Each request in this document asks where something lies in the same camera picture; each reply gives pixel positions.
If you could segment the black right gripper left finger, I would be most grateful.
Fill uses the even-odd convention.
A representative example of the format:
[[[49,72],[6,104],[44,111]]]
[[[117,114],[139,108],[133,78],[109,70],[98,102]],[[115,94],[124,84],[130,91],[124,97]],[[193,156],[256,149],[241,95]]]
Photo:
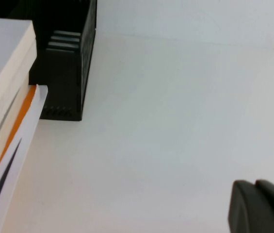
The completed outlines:
[[[228,224],[231,233],[274,233],[274,208],[255,183],[233,183]]]

